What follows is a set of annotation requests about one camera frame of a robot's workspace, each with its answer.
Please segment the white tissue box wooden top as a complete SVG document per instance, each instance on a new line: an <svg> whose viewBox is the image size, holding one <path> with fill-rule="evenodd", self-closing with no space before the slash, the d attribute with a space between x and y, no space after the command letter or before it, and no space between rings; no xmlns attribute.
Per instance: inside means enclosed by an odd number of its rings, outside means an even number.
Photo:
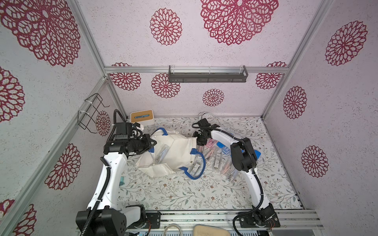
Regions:
<svg viewBox="0 0 378 236"><path fill-rule="evenodd" d="M131 123L139 123L143 126L151 126L155 124L155 116L153 110L144 110L132 112L130 114Z"/></svg>

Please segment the black wall shelf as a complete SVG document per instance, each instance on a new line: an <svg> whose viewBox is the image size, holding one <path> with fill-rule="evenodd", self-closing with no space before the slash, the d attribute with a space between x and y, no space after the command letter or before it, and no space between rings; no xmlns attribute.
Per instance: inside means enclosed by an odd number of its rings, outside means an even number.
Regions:
<svg viewBox="0 0 378 236"><path fill-rule="evenodd" d="M245 83L249 73L245 66L237 72L176 72L171 66L168 71L170 83Z"/></svg>

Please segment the clear pink compass set case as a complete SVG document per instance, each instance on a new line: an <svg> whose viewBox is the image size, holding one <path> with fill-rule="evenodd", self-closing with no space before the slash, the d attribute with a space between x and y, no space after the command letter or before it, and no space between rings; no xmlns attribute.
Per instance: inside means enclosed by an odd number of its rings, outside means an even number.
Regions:
<svg viewBox="0 0 378 236"><path fill-rule="evenodd" d="M205 157L205 160L209 160L211 157L213 157L213 155L215 154L215 148L211 148L211 149L209 149L206 153L205 153L205 155L204 155L204 157Z"/></svg>

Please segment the beige object at front edge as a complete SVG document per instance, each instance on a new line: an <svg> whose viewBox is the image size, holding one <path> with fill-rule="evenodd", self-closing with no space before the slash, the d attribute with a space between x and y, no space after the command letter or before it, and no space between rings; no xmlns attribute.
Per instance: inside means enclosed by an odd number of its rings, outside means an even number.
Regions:
<svg viewBox="0 0 378 236"><path fill-rule="evenodd" d="M218 227L196 225L193 229L193 236L231 236L231 233Z"/></svg>

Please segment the white canvas bag blue handles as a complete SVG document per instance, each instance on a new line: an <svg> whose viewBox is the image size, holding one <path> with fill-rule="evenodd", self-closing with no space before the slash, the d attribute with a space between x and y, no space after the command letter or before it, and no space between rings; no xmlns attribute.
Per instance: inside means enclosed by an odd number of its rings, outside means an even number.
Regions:
<svg viewBox="0 0 378 236"><path fill-rule="evenodd" d="M186 137L177 131L158 128L151 135L157 144L140 156L136 167L146 175L157 178L173 175L183 171L191 180L202 177L206 169L206 160L202 152L197 149L195 137ZM190 175L191 167L199 162L201 168L195 177Z"/></svg>

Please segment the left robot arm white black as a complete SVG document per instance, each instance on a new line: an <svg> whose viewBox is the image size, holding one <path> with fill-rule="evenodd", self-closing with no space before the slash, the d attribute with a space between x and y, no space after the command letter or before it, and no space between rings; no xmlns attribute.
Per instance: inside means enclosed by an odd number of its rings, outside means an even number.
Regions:
<svg viewBox="0 0 378 236"><path fill-rule="evenodd" d="M129 157L152 150L157 142L143 133L139 123L129 123L119 110L113 112L113 128L103 147L103 164L96 190L75 222L82 236L123 236L126 230L143 228L148 223L143 205L121 210L117 193Z"/></svg>

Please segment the clear blue compass set case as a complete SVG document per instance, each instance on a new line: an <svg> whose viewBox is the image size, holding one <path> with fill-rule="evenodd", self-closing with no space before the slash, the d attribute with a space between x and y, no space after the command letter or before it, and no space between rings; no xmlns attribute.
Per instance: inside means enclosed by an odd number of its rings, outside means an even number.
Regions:
<svg viewBox="0 0 378 236"><path fill-rule="evenodd" d="M231 154L231 150L228 147L221 148L221 152L226 156Z"/></svg>

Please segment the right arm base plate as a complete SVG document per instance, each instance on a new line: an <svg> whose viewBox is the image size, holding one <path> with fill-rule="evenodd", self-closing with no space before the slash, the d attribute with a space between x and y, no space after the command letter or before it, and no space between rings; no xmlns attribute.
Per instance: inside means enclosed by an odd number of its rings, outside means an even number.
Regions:
<svg viewBox="0 0 378 236"><path fill-rule="evenodd" d="M281 226L277 213L275 212L273 205L269 204L268 207L256 210L252 213L242 212L240 220L240 226L242 228L279 228Z"/></svg>

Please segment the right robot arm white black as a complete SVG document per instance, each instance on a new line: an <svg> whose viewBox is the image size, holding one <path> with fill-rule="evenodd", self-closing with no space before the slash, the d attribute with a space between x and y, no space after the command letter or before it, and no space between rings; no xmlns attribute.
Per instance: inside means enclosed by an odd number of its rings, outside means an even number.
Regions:
<svg viewBox="0 0 378 236"><path fill-rule="evenodd" d="M220 142L231 151L233 167L240 172L247 184L252 208L246 212L237 214L232 220L232 226L237 235L242 235L237 229L236 221L244 219L253 226L266 228L271 231L280 227L280 221L270 200L266 197L260 178L258 176L258 155L249 138L239 138L221 129L217 124L210 124L207 119L201 119L192 124L197 129L193 137L197 139L199 146L207 144L208 139Z"/></svg>

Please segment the small teal object on table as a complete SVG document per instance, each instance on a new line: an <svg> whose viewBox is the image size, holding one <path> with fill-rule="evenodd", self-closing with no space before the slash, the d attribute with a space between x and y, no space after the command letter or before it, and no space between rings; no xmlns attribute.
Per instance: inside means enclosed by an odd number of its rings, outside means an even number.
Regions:
<svg viewBox="0 0 378 236"><path fill-rule="evenodd" d="M119 186L123 186L125 184L125 178L121 176Z"/></svg>

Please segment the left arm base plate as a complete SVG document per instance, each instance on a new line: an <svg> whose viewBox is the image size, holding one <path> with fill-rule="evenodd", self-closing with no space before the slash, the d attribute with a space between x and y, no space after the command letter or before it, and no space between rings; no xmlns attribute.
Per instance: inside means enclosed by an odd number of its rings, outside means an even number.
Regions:
<svg viewBox="0 0 378 236"><path fill-rule="evenodd" d="M131 224L128 229L159 229L161 222L161 212L153 211L142 213L140 219L136 222Z"/></svg>

